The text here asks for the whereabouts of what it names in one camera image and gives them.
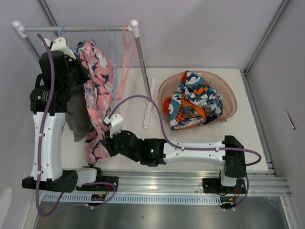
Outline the pink whale print shorts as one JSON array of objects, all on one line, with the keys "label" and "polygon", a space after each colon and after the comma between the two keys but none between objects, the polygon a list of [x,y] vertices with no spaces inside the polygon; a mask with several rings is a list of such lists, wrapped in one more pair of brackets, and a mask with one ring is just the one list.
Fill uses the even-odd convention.
[{"label": "pink whale print shorts", "polygon": [[110,158],[103,140],[109,130],[104,119],[110,114],[113,102],[113,68],[111,60],[94,40],[86,41],[79,49],[79,60],[89,77],[83,87],[86,109],[93,129],[86,136],[85,152],[88,165],[94,166]]}]

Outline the grey shorts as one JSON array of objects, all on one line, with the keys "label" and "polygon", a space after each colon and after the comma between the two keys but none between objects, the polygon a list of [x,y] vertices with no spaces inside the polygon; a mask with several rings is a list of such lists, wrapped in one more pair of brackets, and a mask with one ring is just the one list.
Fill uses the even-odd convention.
[{"label": "grey shorts", "polygon": [[85,76],[85,80],[83,83],[71,88],[71,99],[67,103],[66,111],[66,123],[73,132],[75,142],[81,141],[93,130],[84,96],[84,84],[89,80],[89,72],[82,65],[81,73]]}]

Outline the light blue hanger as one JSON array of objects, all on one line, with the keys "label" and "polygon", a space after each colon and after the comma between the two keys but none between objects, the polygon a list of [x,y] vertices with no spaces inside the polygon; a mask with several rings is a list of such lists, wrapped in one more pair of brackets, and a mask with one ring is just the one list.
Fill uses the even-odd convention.
[{"label": "light blue hanger", "polygon": [[[72,38],[71,36],[66,36],[65,33],[67,31],[58,31],[59,33],[59,37],[63,36],[67,42],[68,42],[68,47],[70,47],[72,49],[72,51],[74,52],[75,56],[76,56],[76,59],[79,60],[79,62],[81,63],[81,65],[83,67],[85,67],[88,72],[89,72],[89,69],[88,69],[88,66],[87,66],[87,62],[85,61],[85,59],[83,57],[81,57],[81,54],[82,54],[82,51],[83,51],[83,48],[84,48],[84,45],[86,44],[87,41],[79,41],[78,43],[75,43],[74,42],[74,38]],[[85,85],[87,84],[87,82],[84,84],[84,96],[85,96],[85,101],[86,101],[86,104],[87,104],[87,100],[86,100],[86,91],[85,91]]]},{"label": "light blue hanger", "polygon": [[109,47],[111,50],[111,62],[112,62],[112,74],[113,74],[113,100],[117,100],[117,34],[114,33],[113,37],[111,36],[110,33],[110,27],[106,27],[107,31],[107,38],[108,38],[108,43]]}]

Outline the orange blue patterned shorts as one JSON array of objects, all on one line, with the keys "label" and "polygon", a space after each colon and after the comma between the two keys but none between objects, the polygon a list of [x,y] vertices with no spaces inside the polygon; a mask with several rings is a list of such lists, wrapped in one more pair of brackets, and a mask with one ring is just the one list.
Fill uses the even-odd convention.
[{"label": "orange blue patterned shorts", "polygon": [[223,114],[222,96],[209,81],[185,71],[172,94],[168,113],[173,131],[206,125]]}]

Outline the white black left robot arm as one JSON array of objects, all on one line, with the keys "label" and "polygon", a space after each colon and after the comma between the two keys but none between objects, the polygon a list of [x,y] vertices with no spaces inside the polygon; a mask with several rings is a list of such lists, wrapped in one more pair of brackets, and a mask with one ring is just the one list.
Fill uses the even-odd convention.
[{"label": "white black left robot arm", "polygon": [[39,65],[41,74],[30,94],[35,125],[34,161],[30,175],[22,180],[22,187],[71,193],[87,184],[91,190],[100,190],[103,186],[100,169],[65,170],[61,165],[61,136],[71,89],[86,79],[80,65],[62,51],[43,53]]}]

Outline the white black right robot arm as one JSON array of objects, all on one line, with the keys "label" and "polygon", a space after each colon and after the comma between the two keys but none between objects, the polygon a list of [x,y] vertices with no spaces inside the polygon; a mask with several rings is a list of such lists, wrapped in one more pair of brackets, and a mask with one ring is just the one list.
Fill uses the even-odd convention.
[{"label": "white black right robot arm", "polygon": [[218,188],[229,192],[240,178],[247,176],[244,146],[231,135],[223,141],[208,144],[178,143],[166,139],[140,139],[123,130],[110,135],[107,131],[102,145],[111,157],[123,155],[143,166],[157,167],[179,162],[203,162],[221,166]]}]

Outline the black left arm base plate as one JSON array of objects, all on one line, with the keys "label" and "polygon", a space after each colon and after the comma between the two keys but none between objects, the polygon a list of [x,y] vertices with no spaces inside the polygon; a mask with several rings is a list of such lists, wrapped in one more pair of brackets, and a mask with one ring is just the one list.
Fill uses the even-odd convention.
[{"label": "black left arm base plate", "polygon": [[110,184],[115,186],[115,191],[117,191],[118,184],[119,184],[119,177],[115,176],[102,176],[100,178],[97,178],[97,183],[107,183],[107,184],[97,184],[93,185],[94,191],[108,191],[108,188],[110,188],[111,191],[113,191],[113,188],[110,186]]}]

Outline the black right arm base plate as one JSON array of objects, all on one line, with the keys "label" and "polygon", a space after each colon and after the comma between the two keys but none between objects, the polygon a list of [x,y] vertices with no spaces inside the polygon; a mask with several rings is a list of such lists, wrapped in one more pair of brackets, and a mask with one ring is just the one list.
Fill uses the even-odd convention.
[{"label": "black right arm base plate", "polygon": [[227,194],[245,194],[246,185],[243,179],[238,178],[235,186],[225,187],[221,185],[219,178],[204,178],[202,179],[203,192],[205,194],[217,194],[225,196]]}]

